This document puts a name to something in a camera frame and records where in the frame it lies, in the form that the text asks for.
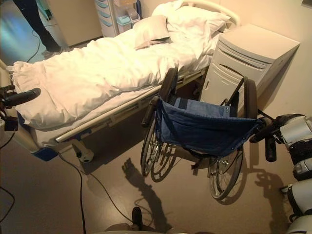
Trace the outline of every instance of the white duvet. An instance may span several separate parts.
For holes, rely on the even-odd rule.
[[[134,49],[134,32],[129,30],[48,60],[14,63],[11,69],[17,92],[41,89],[39,97],[16,110],[33,128],[58,128],[122,92],[160,84],[169,68],[183,70],[215,48],[209,31],[200,38],[177,30],[169,33],[172,43],[147,49]]]

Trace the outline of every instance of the wheelchair seat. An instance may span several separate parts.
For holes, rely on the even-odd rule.
[[[156,137],[160,142],[200,151],[211,156],[226,156],[241,146],[262,122],[239,118],[232,106],[175,98],[160,99],[156,108]]]

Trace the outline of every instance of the black handle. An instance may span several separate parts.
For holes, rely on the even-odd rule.
[[[145,113],[145,116],[141,122],[141,125],[143,128],[147,128],[149,125],[150,125],[150,122],[151,122],[151,118],[153,116],[153,113],[156,109],[156,106],[157,106],[157,102],[159,100],[159,97],[158,96],[155,96],[153,97],[153,99],[150,101],[150,104],[147,108],[147,111]]]
[[[276,143],[274,137],[265,138],[265,159],[268,162],[276,161]]]
[[[250,143],[257,143],[264,138],[269,137],[273,131],[276,130],[276,127],[272,124],[266,126],[264,129],[262,129],[260,132],[256,133],[252,138],[250,138]]]
[[[9,96],[4,99],[4,105],[6,108],[11,108],[13,106],[17,106],[20,104],[23,104],[25,102],[31,101],[38,97],[41,93],[40,88],[34,88],[32,90],[28,90],[23,93],[15,94],[12,96]]]

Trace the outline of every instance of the drawer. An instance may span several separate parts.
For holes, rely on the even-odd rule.
[[[104,12],[106,14],[111,14],[109,5],[106,4],[105,2],[100,2],[98,0],[95,0],[95,5],[96,5],[97,10]]]
[[[104,18],[110,18],[111,17],[111,14],[108,14],[106,12],[103,12],[101,10],[97,10],[97,13],[100,17],[104,17]]]
[[[229,99],[239,84],[240,79],[228,75],[215,64],[211,64],[206,76],[200,100],[206,103],[220,105],[224,99]],[[244,100],[244,88],[239,89],[239,106]]]
[[[111,22],[109,22],[107,19],[102,19],[102,18],[99,18],[99,21],[101,23],[101,26],[102,25],[105,25],[106,27],[113,27],[113,24]]]
[[[253,79],[256,84],[259,83],[267,68],[267,64],[232,51],[223,46],[222,43],[219,43],[214,54],[214,63],[220,64],[240,76],[247,76]]]
[[[99,21],[101,22],[101,23],[104,23],[106,26],[112,26],[113,25],[113,22],[112,22],[112,18],[111,17],[109,17],[109,18],[105,18],[105,17],[103,17],[103,16],[98,16],[98,18],[99,18]]]
[[[100,21],[100,24],[101,24],[103,36],[108,37],[108,38],[113,38],[116,36],[113,25],[107,26],[106,24],[102,23],[101,21]]]

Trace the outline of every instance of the white pillow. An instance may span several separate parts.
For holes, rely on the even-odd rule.
[[[198,7],[183,6],[168,16],[168,22],[185,28],[195,23],[205,23],[211,33],[219,30],[231,17],[219,12],[208,11]]]
[[[167,17],[158,15],[140,20],[133,26],[135,48],[162,43],[170,37],[167,29]]]

